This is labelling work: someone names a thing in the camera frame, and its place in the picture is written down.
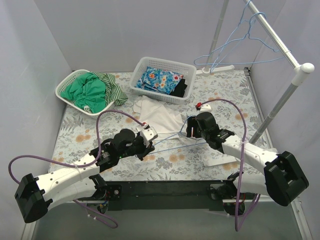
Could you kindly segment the white tank top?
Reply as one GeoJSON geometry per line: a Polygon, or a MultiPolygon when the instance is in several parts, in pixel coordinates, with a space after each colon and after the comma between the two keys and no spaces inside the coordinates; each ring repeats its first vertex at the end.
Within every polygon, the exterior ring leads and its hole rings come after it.
{"type": "Polygon", "coordinates": [[[158,140],[164,140],[177,134],[183,125],[181,114],[163,105],[161,101],[145,95],[139,96],[133,105],[133,111],[139,114],[142,123],[149,124],[158,134],[158,140]]]}

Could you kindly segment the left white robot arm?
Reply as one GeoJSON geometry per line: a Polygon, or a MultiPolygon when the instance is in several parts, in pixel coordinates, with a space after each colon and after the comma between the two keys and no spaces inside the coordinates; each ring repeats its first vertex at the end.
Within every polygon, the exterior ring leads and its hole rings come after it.
{"type": "Polygon", "coordinates": [[[73,167],[62,167],[39,176],[25,175],[14,195],[24,222],[35,222],[52,208],[77,199],[119,200],[121,185],[108,184],[100,174],[123,158],[135,156],[143,160],[154,151],[153,140],[157,137],[153,127],[138,133],[122,129],[74,162],[73,167]]]}

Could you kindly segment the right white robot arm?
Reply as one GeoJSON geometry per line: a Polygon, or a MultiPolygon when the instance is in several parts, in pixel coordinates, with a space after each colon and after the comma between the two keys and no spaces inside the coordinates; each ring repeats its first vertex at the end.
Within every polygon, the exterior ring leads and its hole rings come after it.
{"type": "Polygon", "coordinates": [[[234,132],[222,129],[210,112],[202,112],[187,120],[186,136],[202,138],[214,150],[232,156],[262,173],[263,177],[252,179],[245,175],[226,186],[227,195],[237,199],[244,192],[267,195],[281,206],[288,206],[309,187],[295,156],[262,149],[251,143],[244,143],[234,132]]]}

